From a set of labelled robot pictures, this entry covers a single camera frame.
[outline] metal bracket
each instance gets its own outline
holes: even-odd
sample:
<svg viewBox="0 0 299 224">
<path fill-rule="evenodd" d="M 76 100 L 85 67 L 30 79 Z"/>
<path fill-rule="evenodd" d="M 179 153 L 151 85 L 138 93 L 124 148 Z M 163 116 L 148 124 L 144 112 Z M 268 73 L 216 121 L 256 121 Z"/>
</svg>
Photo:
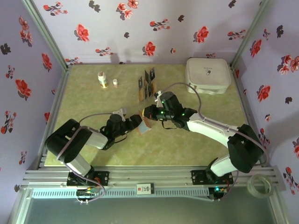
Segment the metal bracket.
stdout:
<svg viewBox="0 0 299 224">
<path fill-rule="evenodd" d="M 97 180 L 100 184 L 103 186 L 108 186 L 109 181 L 109 172 L 108 171 L 95 171 L 94 172 L 94 180 Z M 83 183 L 83 180 L 76 176 L 73 172 L 69 172 L 69 175 L 67 177 L 67 186 L 96 186 L 96 184 L 87 182 L 87 184 Z"/>
<path fill-rule="evenodd" d="M 227 181 L 229 184 L 233 184 L 233 176 L 232 173 L 225 174 L 222 176 L 219 181 L 211 183 L 207 176 L 205 170 L 192 170 L 191 171 L 191 178 L 192 178 L 192 184 L 193 185 L 209 185 L 209 184 L 219 184 L 219 185 L 227 185 Z"/>
</svg>

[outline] clear tape roll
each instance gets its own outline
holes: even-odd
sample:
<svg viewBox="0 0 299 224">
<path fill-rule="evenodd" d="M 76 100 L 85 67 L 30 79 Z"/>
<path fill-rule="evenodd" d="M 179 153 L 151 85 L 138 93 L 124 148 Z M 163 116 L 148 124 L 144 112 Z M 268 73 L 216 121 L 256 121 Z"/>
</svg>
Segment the clear tape roll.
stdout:
<svg viewBox="0 0 299 224">
<path fill-rule="evenodd" d="M 265 189 L 265 193 L 261 193 L 256 189 L 255 181 L 259 181 L 263 183 L 263 187 Z M 273 195 L 274 192 L 274 186 L 272 181 L 265 175 L 262 174 L 256 174 L 249 178 L 247 181 L 247 190 L 257 198 L 267 198 Z"/>
</svg>

